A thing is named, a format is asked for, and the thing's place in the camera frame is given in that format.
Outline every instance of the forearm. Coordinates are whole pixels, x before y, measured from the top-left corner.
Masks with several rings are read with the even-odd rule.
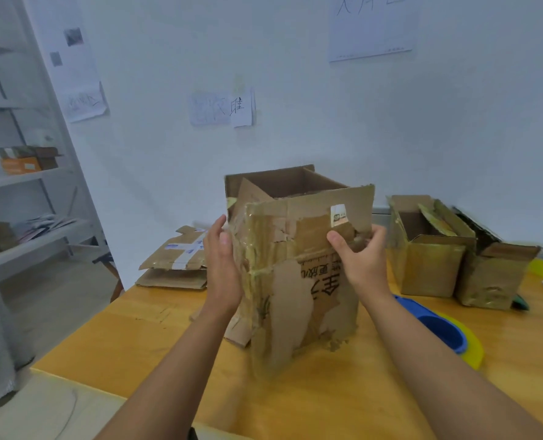
[[[230,319],[203,310],[96,439],[186,439]]]
[[[438,438],[543,438],[542,424],[383,292],[360,293],[362,303]]]

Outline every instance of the hand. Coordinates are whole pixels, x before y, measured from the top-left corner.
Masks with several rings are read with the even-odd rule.
[[[203,311],[231,318],[241,302],[243,289],[233,261],[231,237],[223,230],[226,219],[225,215],[219,217],[204,238],[208,292]]]
[[[357,295],[390,294],[385,258],[385,237],[387,231],[381,225],[372,225],[373,236],[367,241],[367,247],[354,253],[341,235],[330,231],[326,235],[328,242],[341,257],[345,274]]]

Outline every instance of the wooden table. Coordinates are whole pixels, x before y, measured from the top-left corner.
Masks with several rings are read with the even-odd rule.
[[[481,372],[543,422],[539,278],[527,276],[521,294],[529,313],[463,307],[452,299],[418,301],[469,326],[486,351]],[[133,287],[34,368],[128,397],[187,328],[205,295]],[[196,420],[254,439],[431,438],[361,306],[358,325],[348,344],[336,352],[310,349],[274,381],[255,380],[249,352],[224,341]]]

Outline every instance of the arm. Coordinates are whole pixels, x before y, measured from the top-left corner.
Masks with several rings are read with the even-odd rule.
[[[208,294],[196,321],[96,440],[186,439],[231,317],[243,296],[221,216],[204,240]]]
[[[440,439],[543,439],[543,425],[482,378],[393,298],[385,259],[386,229],[374,225],[354,253],[337,232],[327,238],[373,319],[393,363]]]

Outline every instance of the left hand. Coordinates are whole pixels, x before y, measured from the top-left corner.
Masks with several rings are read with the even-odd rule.
[[[227,217],[222,215],[204,238],[208,292],[203,310],[231,318],[243,298],[239,271],[233,260],[231,236],[223,230]]]

